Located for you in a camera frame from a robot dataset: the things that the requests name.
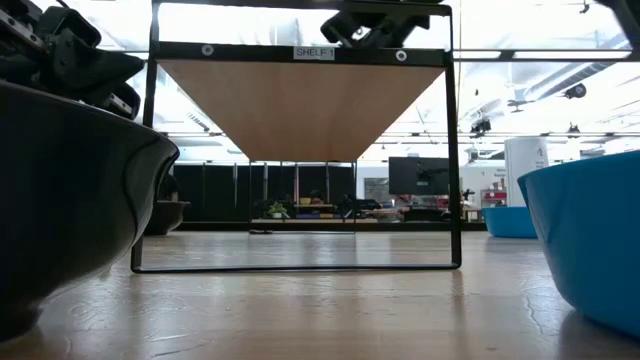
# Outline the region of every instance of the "ceiling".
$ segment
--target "ceiling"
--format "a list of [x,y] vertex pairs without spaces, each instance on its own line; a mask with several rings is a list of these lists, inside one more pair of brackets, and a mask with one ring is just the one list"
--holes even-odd
[[[109,50],[148,50],[150,2],[139,0],[66,0],[103,34],[100,47]],[[35,0],[41,7],[54,0]],[[613,13],[593,1],[583,13],[582,0],[449,0],[454,10],[456,49],[625,49],[628,42]],[[332,11],[222,8],[203,5],[165,4],[160,9],[161,40],[261,45],[325,45],[320,25]],[[416,30],[407,47],[446,48],[448,24],[432,20],[429,31]],[[540,54],[555,57],[554,53]],[[145,71],[129,83],[141,96]],[[492,133],[510,133],[474,139],[461,134],[460,151],[499,151],[503,141],[518,134],[566,132],[578,125],[582,132],[640,131],[640,65],[529,63],[459,63],[456,69],[459,132],[468,133],[472,124],[488,119]],[[562,93],[577,83],[588,94],[566,99]],[[365,160],[390,155],[418,153],[446,156],[446,107],[444,76],[373,144]],[[509,100],[534,101],[513,112]],[[242,159],[237,147],[220,133],[215,119],[209,119],[164,71],[158,76],[154,118],[158,131],[168,132],[183,149],[200,148],[198,156],[211,159]],[[636,148],[635,138],[555,138],[552,150],[602,149],[607,152]]]

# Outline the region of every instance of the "floor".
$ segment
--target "floor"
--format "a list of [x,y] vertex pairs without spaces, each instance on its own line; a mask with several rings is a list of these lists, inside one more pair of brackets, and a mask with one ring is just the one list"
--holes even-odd
[[449,233],[170,233],[145,239],[142,262],[145,267],[449,264],[450,239]]
[[[148,239],[145,261],[184,261],[181,242],[194,246],[187,257],[222,256],[206,253],[202,235]],[[402,235],[394,256],[422,258],[430,241],[412,250],[411,236],[432,235]],[[393,236],[375,236],[393,250]],[[446,237],[433,239],[438,250]],[[282,243],[266,254],[273,241],[255,259],[285,259]],[[466,233],[463,249],[460,271],[411,273],[141,276],[124,258],[54,299],[37,329],[0,345],[0,359],[640,359],[640,342],[562,300],[536,241]]]

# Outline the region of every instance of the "blue container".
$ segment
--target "blue container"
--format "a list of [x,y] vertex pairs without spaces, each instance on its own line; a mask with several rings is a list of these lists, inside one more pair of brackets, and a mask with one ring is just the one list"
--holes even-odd
[[529,209],[526,207],[495,207],[482,209],[487,230],[495,237],[537,238]]
[[520,179],[553,280],[584,315],[640,337],[640,152],[576,161]]

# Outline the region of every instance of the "black container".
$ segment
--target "black container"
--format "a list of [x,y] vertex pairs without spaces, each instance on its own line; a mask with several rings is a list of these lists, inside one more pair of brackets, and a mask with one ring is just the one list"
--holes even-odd
[[111,113],[0,81],[0,341],[142,235],[179,151]]
[[191,205],[184,201],[160,200],[153,207],[151,220],[144,231],[145,235],[167,235],[169,231],[182,224],[184,209]]

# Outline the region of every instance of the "black screen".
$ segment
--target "black screen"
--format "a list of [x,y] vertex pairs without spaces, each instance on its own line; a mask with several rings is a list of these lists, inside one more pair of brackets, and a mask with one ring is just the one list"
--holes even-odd
[[392,195],[449,195],[449,159],[389,158]]

